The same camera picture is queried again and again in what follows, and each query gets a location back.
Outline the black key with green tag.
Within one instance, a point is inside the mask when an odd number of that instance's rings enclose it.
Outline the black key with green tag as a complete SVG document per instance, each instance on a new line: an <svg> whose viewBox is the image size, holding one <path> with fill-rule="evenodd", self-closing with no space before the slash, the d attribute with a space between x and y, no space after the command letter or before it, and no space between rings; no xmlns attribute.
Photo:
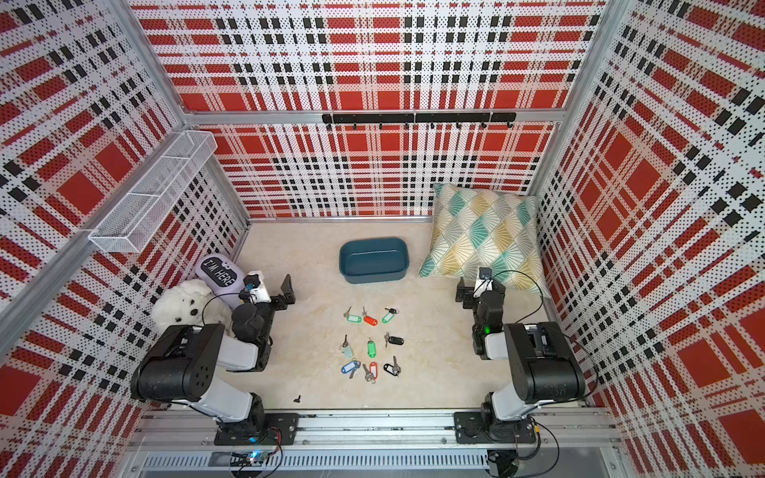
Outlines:
<svg viewBox="0 0 765 478"><path fill-rule="evenodd" d="M382 323L388 324L397 314L398 314L398 309L386 308L386 314L382 317Z"/></svg>

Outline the key with pale teal tag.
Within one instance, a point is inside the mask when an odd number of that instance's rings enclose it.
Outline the key with pale teal tag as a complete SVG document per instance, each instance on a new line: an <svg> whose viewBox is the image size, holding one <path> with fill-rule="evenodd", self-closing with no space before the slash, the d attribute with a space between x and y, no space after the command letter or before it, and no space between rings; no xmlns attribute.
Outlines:
<svg viewBox="0 0 765 478"><path fill-rule="evenodd" d="M348 336L344 336L344 340L341 344L341 351L346 359L352 360L352 358L354 358L354 352L350 346Z"/></svg>

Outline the key with red tag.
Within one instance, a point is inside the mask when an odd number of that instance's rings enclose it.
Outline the key with red tag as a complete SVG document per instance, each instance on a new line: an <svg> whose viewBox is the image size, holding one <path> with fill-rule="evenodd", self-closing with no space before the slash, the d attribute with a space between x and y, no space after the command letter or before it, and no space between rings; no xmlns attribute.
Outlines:
<svg viewBox="0 0 765 478"><path fill-rule="evenodd" d="M366 310L366 308L363 308L363 322L372 326L376 327L379 324L379 321L372 316L370 316Z"/></svg>
<svg viewBox="0 0 765 478"><path fill-rule="evenodd" d="M374 384L379 376L379 366L377 362L370 362L370 364L362 364L365 380Z"/></svg>

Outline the teal plastic storage box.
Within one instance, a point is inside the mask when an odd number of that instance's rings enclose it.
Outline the teal plastic storage box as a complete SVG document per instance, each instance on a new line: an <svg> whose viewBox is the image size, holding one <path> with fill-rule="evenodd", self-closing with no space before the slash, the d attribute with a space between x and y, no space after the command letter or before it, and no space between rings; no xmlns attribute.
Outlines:
<svg viewBox="0 0 765 478"><path fill-rule="evenodd" d="M408 267L408 245L398 237L353 240L340 249L339 269L350 284L398 281Z"/></svg>

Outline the key with blue tag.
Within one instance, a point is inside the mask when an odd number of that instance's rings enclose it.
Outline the key with blue tag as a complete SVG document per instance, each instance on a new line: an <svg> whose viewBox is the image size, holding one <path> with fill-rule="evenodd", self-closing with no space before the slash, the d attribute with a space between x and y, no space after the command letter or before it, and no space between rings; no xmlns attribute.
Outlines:
<svg viewBox="0 0 765 478"><path fill-rule="evenodd" d="M342 366L341 372L344 376L348 376L349 378L352 378L354 376L354 373L359 369L362 368L362 363L359 360L350 360L350 362L347 362Z"/></svg>

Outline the key with long black tag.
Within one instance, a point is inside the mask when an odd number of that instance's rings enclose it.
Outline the key with long black tag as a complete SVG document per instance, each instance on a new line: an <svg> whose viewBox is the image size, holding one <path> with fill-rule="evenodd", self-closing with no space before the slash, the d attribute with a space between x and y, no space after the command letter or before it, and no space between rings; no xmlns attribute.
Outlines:
<svg viewBox="0 0 765 478"><path fill-rule="evenodd" d="M399 376L402 372L402 369L400 368L400 365L398 364L398 359L396 357L392 357L392 362L386 362L384 364L384 371L390 374L391 376Z"/></svg>

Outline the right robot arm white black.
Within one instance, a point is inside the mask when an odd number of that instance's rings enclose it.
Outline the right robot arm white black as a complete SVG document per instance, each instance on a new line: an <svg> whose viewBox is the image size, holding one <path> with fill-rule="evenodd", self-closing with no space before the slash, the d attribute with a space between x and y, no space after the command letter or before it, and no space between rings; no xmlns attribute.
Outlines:
<svg viewBox="0 0 765 478"><path fill-rule="evenodd" d="M472 344L482 360L505 360L511 382L490 392L478 412L456 412L459 444L525 443L537 440L532 413L549 404L567 404L589 392L569 339L555 322L506 324L505 288L492 279L473 287L460 280L455 300L472 310Z"/></svg>

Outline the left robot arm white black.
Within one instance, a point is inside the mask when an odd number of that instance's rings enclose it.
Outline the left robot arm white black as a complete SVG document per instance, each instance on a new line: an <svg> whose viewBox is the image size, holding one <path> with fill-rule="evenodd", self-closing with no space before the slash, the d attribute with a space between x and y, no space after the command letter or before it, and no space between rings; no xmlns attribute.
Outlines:
<svg viewBox="0 0 765 478"><path fill-rule="evenodd" d="M151 310L161 331L131 378L131 394L144 402L188 406L218 425L216 440L294 440L299 416L268 413L255 392L243 392L219 378L227 372L262 372L273 348L277 312L296 301L292 279L270 296L260 272L220 295L202 280L184 281L165 291Z"/></svg>

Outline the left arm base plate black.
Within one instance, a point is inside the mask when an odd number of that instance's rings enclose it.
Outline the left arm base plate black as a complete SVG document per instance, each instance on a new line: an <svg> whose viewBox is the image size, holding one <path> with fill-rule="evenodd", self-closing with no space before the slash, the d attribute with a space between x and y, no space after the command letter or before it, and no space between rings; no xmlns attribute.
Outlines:
<svg viewBox="0 0 765 478"><path fill-rule="evenodd" d="M292 445L300 414L267 412L262 417L219 424L213 443L216 446Z"/></svg>

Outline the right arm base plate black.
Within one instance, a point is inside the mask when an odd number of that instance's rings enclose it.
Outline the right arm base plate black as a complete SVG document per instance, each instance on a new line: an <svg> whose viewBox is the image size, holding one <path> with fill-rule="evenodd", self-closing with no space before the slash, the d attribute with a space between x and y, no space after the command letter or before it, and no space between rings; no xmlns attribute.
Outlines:
<svg viewBox="0 0 765 478"><path fill-rule="evenodd" d="M459 444L535 444L534 425L529 418L502 421L478 411L454 412L456 442Z"/></svg>

